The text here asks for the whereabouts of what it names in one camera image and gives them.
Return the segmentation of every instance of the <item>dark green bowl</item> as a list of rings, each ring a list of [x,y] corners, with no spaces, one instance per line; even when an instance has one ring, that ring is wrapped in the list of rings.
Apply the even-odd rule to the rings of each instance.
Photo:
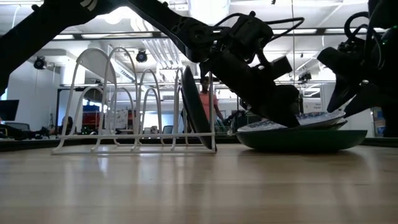
[[[245,146],[276,152],[336,152],[363,142],[367,131],[253,131],[236,133]]]

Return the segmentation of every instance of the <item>stacked plates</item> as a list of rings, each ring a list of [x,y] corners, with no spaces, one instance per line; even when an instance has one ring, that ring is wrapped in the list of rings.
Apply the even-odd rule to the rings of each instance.
[[[260,121],[238,129],[239,141],[263,151],[335,152],[355,147],[367,131],[337,131],[347,123],[342,111],[316,112],[297,116],[300,126],[287,128],[272,121]]]

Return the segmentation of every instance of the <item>white wire dish rack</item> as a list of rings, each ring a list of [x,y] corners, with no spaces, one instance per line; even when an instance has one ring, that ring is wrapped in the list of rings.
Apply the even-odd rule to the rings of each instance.
[[[113,67],[111,66],[111,58],[113,56],[113,54],[115,53],[115,51],[117,50],[122,50],[124,51],[127,56],[130,59],[131,65],[132,65],[132,69],[134,72],[134,76],[135,76],[135,82],[131,84],[131,86],[136,87],[136,106],[134,107],[134,101],[131,97],[130,92],[127,90],[127,88],[125,87],[118,87],[118,84],[116,82],[116,75],[115,72],[113,70]],[[69,117],[70,114],[70,106],[71,106],[71,102],[72,102],[72,96],[73,96],[73,90],[75,88],[75,80],[76,80],[76,73],[78,70],[78,67],[81,65],[82,63],[82,58],[83,56],[85,56],[86,54],[92,52],[92,51],[97,51],[101,54],[103,54],[106,58],[107,58],[107,63],[106,63],[106,68],[105,68],[105,73],[104,73],[104,85],[103,85],[103,89],[98,87],[98,86],[89,86],[87,88],[85,88],[85,90],[82,92],[79,102],[78,102],[78,106],[76,109],[76,114],[75,114],[75,121],[78,119],[78,112],[81,109],[81,105],[83,104],[83,97],[84,95],[90,91],[91,89],[96,89],[99,92],[102,93],[102,108],[104,108],[104,105],[107,105],[107,84],[108,84],[108,70],[111,69],[111,74],[113,75],[113,83],[114,83],[114,87],[115,87],[115,91],[111,97],[111,102],[110,102],[110,107],[109,107],[109,113],[113,111],[116,111],[116,102],[117,102],[117,92],[118,90],[122,90],[125,91],[129,97],[130,100],[130,104],[131,104],[131,109],[132,111],[134,111],[134,109],[137,111],[137,113],[139,114],[140,112],[140,107],[141,107],[141,90],[142,90],[142,85],[145,84],[144,81],[144,77],[146,74],[151,73],[154,76],[155,79],[155,83],[156,83],[156,87],[155,88],[149,88],[146,90],[145,95],[144,95],[144,102],[143,102],[143,107],[142,107],[142,120],[140,119],[140,116],[135,116],[134,113],[132,113],[132,125],[133,125],[133,130],[128,130],[128,131],[132,131],[134,134],[116,134],[116,118],[115,116],[113,116],[112,119],[106,119],[106,129],[103,130],[103,123],[104,123],[104,110],[101,110],[101,115],[100,115],[100,120],[99,120],[99,130],[98,130],[98,135],[76,135],[73,134],[72,132],[69,135],[66,135],[66,128],[62,129],[62,133],[59,136],[60,140],[60,144],[52,150],[52,154],[53,155],[70,155],[70,154],[142,154],[142,153],[159,153],[159,154],[164,154],[164,153],[215,153],[216,152],[216,144],[215,144],[215,125],[214,125],[214,121],[212,119],[210,119],[210,128],[211,128],[211,132],[210,133],[188,133],[186,132],[187,128],[185,125],[185,134],[179,134],[178,133],[178,117],[179,117],[179,94],[180,94],[180,89],[181,86],[178,83],[178,78],[179,78],[179,74],[182,75],[183,70],[182,68],[179,68],[176,71],[176,76],[175,76],[175,84],[174,84],[174,128],[173,128],[173,134],[143,134],[143,130],[142,128],[140,129],[139,127],[141,127],[141,124],[144,124],[144,120],[145,120],[145,112],[146,112],[146,103],[147,103],[147,97],[150,91],[152,91],[155,95],[155,100],[156,100],[156,104],[157,104],[157,111],[158,111],[158,127],[162,127],[162,118],[161,118],[161,114],[162,114],[162,107],[160,104],[160,90],[159,90],[159,83],[157,81],[156,75],[155,73],[150,70],[147,69],[143,72],[140,82],[137,82],[137,75],[136,75],[136,69],[134,67],[134,63],[132,61],[132,57],[129,54],[129,52],[123,48],[123,47],[115,47],[112,52],[110,53],[110,55],[106,55],[106,53],[104,51],[102,51],[101,49],[97,49],[97,48],[90,48],[85,50],[84,52],[82,52],[80,54],[80,56],[77,58],[76,60],[76,67],[75,67],[75,71],[73,73],[73,78],[72,78],[72,84],[70,85],[70,91],[69,91],[69,98],[68,98],[68,104],[67,104],[67,110],[65,112],[65,117]],[[212,78],[210,79],[210,92],[213,92],[213,82],[212,82]],[[213,95],[210,94],[210,102],[213,101],[212,99]],[[210,106],[210,117],[213,117],[213,104],[211,104]],[[186,116],[186,112],[184,110],[184,120],[185,120],[185,124],[187,123],[187,116]],[[63,127],[67,126],[67,119],[65,119],[63,121]],[[76,128],[76,123],[73,124],[72,126],[72,130],[74,130]],[[203,149],[204,145],[202,144],[189,144],[188,143],[188,137],[200,137],[200,136],[211,136],[211,149]],[[185,137],[185,147],[184,149],[176,149],[176,139],[180,138],[180,137]],[[160,144],[142,144],[140,142],[141,138],[160,138]],[[172,144],[165,144],[163,138],[172,138]],[[66,150],[63,148],[63,145],[65,143],[66,139],[97,139],[96,144],[94,147],[92,147],[89,151],[71,151],[71,150]],[[99,150],[100,144],[101,144],[101,140],[102,139],[113,139],[113,142],[115,144],[115,148],[116,149],[111,149],[111,150]],[[117,140],[118,139],[134,139],[134,144],[121,144],[119,143]],[[118,149],[121,146],[128,146],[129,150],[120,150]],[[151,146],[151,150],[144,150],[141,149],[141,146]],[[201,149],[194,149],[194,147],[191,146],[201,146]]]

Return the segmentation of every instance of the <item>table surface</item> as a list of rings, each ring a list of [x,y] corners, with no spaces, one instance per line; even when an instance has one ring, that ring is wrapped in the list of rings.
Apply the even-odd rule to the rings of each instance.
[[[0,223],[398,223],[397,149],[359,146],[332,155],[266,154],[239,144],[218,149],[2,153]]]

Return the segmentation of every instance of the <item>blue patterned plate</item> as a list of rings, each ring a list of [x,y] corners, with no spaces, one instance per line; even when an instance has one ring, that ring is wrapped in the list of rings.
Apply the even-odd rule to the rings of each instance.
[[[334,111],[332,113],[327,112],[312,112],[297,115],[297,119],[300,126],[294,128],[287,128],[281,124],[266,120],[252,123],[243,126],[238,129],[238,132],[249,132],[249,131],[271,131],[276,129],[283,130],[304,130],[319,128],[322,126],[328,126],[337,123],[345,115],[344,111]]]

